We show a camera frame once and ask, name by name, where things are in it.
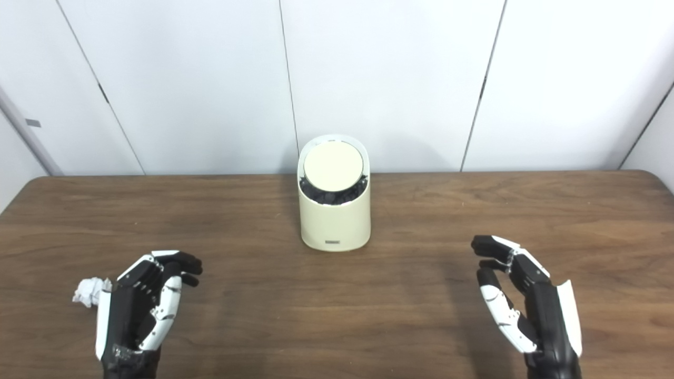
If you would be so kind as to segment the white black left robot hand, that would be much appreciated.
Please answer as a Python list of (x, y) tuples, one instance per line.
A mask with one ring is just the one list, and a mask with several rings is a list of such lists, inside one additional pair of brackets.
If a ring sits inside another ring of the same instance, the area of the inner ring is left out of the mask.
[(152, 251), (100, 291), (95, 353), (105, 378), (155, 378), (184, 286), (198, 286), (202, 261), (180, 250)]

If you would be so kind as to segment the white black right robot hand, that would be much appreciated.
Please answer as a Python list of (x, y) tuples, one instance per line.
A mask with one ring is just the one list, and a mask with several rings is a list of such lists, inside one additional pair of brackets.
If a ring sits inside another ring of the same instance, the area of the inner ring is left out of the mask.
[(550, 273), (520, 244), (475, 235), (479, 290), (500, 332), (524, 356), (529, 378), (581, 378), (582, 328), (571, 281)]

